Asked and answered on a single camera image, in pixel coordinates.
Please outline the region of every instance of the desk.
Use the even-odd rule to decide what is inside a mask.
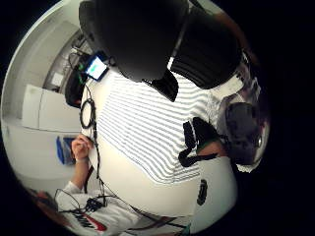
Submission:
[[[95,102],[96,121],[110,95],[117,75],[110,70],[99,83],[87,82]],[[87,94],[85,89],[82,101],[87,98]],[[90,119],[89,107],[86,107],[83,112],[83,119],[88,123]],[[90,134],[90,130],[83,130],[82,132],[87,136]],[[152,214],[170,217],[193,214],[199,192],[200,177],[178,184],[159,184],[150,179],[141,168],[132,163],[129,158],[102,136],[98,136],[98,144],[101,158],[99,176],[120,199],[133,207]],[[96,167],[95,149],[90,152],[90,160],[92,165]]]

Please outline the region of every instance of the screen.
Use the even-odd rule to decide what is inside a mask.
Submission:
[[[106,68],[107,66],[96,56],[87,68],[86,73],[94,79],[99,80],[101,74],[106,70]]]

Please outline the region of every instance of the striped shirt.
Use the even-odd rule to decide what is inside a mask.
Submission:
[[[208,89],[175,76],[179,89],[174,102],[144,83],[115,76],[97,120],[98,133],[160,184],[199,177],[197,163],[184,168],[178,161],[186,149],[183,123],[198,116],[214,124],[220,105]]]

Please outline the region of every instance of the cord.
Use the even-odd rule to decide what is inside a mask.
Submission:
[[[68,55],[68,63],[69,63],[69,65],[70,65],[70,68],[72,69],[72,70],[76,70],[75,68],[74,68],[74,66],[72,65],[72,62],[71,62],[71,56],[72,55],[76,55],[76,56],[81,56],[78,52],[71,52],[69,55]]]
[[[77,206],[74,206],[75,208],[73,209],[63,209],[63,210],[58,210],[58,212],[60,213],[68,213],[68,212],[81,212],[81,213],[85,213],[85,212],[95,212],[97,211],[99,208],[101,207],[107,207],[107,201],[106,198],[113,198],[113,199],[119,199],[116,196],[110,196],[110,195],[100,195],[94,198],[89,198],[87,200],[87,204],[85,205],[85,207],[81,207],[79,202],[69,193],[67,193],[66,191],[62,190],[62,189],[57,189],[55,192],[55,196],[54,196],[54,201],[56,202],[56,197],[58,192],[63,192],[64,194],[68,195],[70,198],[72,198],[76,203]],[[103,198],[103,203],[100,203],[97,199]]]
[[[151,221],[155,222],[155,223],[160,223],[160,221],[158,219],[154,219],[153,217],[150,217],[148,215],[146,215],[144,212],[140,211],[139,209],[135,208],[135,207],[132,207],[130,206],[135,212],[137,212],[138,214],[150,219]],[[175,223],[170,223],[169,221],[168,222],[165,222],[164,225],[170,225],[170,226],[174,226],[174,227],[178,227],[178,228],[186,228],[186,226],[184,225],[181,225],[181,224],[175,224]]]

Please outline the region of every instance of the electronic device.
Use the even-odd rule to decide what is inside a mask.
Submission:
[[[108,67],[103,62],[103,57],[96,53],[88,61],[87,67],[85,69],[85,74],[95,80],[100,81],[103,76],[107,73]]]

